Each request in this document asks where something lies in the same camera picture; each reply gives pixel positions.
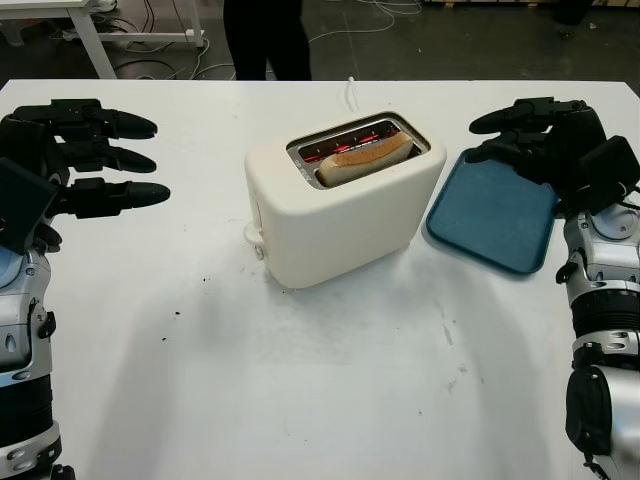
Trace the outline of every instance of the blue tray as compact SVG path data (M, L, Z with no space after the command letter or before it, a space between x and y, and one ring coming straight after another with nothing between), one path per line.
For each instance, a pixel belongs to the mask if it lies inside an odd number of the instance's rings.
M538 271L553 228L555 193L497 161L465 163L466 153L427 215L427 230L503 270L523 275Z

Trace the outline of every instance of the white table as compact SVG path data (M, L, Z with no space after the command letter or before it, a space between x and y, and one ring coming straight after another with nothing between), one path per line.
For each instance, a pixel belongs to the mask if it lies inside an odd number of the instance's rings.
M203 46L196 0L189 3L191 29L182 33L101 33L96 32L89 10L93 0L0 0L0 20L30 18L66 18L73 21L98 77L115 79L116 74L102 42L188 42Z
M574 340L556 225L525 279L426 242L306 290L279 286L242 239L253 143L347 111L344 83L12 81L0 113L98 97L159 136L165 204L58 217L54 408L79 479L592 479L565 437ZM446 173L477 116L517 97L585 99L640 154L624 84L358 82L362 109L430 125Z

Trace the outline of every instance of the floor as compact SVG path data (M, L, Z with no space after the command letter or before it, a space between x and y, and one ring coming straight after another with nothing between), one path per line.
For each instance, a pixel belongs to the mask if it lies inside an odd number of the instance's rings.
M407 0L387 0L408 3ZM211 48L203 66L228 63L222 25L223 0L200 0L203 28ZM154 31L179 31L171 0L151 0ZM188 19L186 8L182 18ZM413 6L394 7L406 13ZM138 26L145 20L142 0L119 0L112 15ZM624 81L640 95L640 15L637 9L592 8L577 27L553 19L548 6L457 4L425 5L414 15L392 19L372 4L356 0L305 0L304 24L309 38L335 30L354 33L319 38L311 45L315 80L545 79ZM377 33L355 33L384 29ZM123 28L131 27L119 23ZM55 27L40 23L24 31L25 47L11 48L0 35L0 86L12 78L96 78L78 42L52 40ZM174 44L153 54L130 53L124 44L106 44L114 66L136 59L167 62L187 79L196 51ZM118 69L122 78L149 75L167 78L161 64L142 63ZM220 67L199 77L224 80L233 68Z

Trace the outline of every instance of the desk leg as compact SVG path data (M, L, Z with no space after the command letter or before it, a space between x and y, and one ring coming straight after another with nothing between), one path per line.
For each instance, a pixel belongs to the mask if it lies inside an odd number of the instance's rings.
M67 12L73 20L73 24L76 27L80 40L84 44L84 48L89 54L91 63L96 69L98 76L102 79L116 79L116 72L113 71L109 57L107 57L102 42L96 32L96 27L93 25L91 15L89 11L83 11L81 8L68 8Z
M203 47L202 27L200 26L200 15L198 14L198 5L196 0L189 0L189 10L191 12L191 28L193 28L193 39L196 41L196 47Z

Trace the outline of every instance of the toaster slot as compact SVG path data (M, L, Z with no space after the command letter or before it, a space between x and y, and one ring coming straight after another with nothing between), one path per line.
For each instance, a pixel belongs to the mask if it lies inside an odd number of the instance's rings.
M322 160L336 153L370 148L398 132L406 133L413 141L406 160L429 151L428 142L406 120L386 112L294 140L287 145L287 152L311 186L326 190L331 187L324 186L316 176Z

